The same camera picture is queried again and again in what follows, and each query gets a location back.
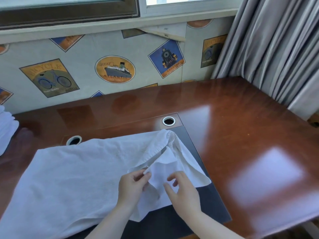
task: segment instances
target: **bicycle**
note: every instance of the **bicycle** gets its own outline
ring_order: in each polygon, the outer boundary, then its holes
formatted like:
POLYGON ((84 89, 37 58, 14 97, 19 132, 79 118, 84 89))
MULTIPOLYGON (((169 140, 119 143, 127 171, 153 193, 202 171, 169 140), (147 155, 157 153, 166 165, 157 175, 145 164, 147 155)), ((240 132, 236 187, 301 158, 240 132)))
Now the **bicycle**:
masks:
POLYGON ((56 73, 54 72, 54 69, 50 70, 50 73, 53 75, 53 78, 54 78, 54 82, 48 80, 44 75, 45 73, 47 72, 43 72, 42 74, 40 74, 40 76, 42 77, 39 77, 38 78, 38 83, 43 87, 43 88, 46 88, 46 89, 51 89, 52 86, 56 86, 57 83, 59 83, 60 85, 64 86, 64 87, 70 87, 72 85, 71 81, 64 77, 64 76, 57 76, 56 73))

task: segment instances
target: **dark brown window frame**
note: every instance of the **dark brown window frame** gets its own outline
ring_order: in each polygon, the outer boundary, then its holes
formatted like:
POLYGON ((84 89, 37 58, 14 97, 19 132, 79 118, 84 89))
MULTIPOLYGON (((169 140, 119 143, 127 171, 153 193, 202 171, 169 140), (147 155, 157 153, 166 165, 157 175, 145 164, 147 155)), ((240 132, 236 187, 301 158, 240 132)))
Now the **dark brown window frame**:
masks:
POLYGON ((138 0, 109 0, 0 11, 0 29, 138 17, 138 0))

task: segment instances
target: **forearm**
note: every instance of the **forearm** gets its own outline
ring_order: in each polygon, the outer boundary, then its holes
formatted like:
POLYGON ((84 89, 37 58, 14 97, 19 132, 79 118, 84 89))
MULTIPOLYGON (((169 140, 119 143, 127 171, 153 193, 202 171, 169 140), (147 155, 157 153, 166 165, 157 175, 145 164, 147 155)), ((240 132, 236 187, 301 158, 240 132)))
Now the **forearm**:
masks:
POLYGON ((203 212, 186 219, 185 222, 200 239, 243 239, 203 212))
POLYGON ((132 210, 117 205, 86 239, 120 239, 132 210))

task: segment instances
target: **window sill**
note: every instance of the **window sill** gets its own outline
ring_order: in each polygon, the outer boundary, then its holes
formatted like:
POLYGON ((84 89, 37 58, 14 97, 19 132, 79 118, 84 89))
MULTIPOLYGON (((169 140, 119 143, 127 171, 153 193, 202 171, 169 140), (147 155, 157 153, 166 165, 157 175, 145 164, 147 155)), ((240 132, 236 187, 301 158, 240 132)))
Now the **window sill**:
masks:
POLYGON ((235 16, 238 8, 0 31, 0 44, 235 16))

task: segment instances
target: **black desk pad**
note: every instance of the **black desk pad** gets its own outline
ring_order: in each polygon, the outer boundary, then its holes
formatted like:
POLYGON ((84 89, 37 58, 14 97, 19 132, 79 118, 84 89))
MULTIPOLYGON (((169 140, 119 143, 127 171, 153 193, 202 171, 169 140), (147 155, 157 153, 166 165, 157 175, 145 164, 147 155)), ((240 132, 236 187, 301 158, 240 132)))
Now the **black desk pad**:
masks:
MULTIPOLYGON (((209 177, 208 172, 198 155, 192 140, 190 139, 184 126, 174 127, 171 130, 177 134, 179 139, 194 156, 202 170, 209 177)), ((200 196, 202 211, 214 220, 223 224, 231 221, 221 197, 219 196, 213 183, 197 188, 200 196)), ((95 226, 79 232, 68 239, 84 239, 95 226)), ((140 222, 129 221, 124 229, 121 239, 177 239, 192 234, 192 230, 177 215, 172 205, 151 211, 140 222)))

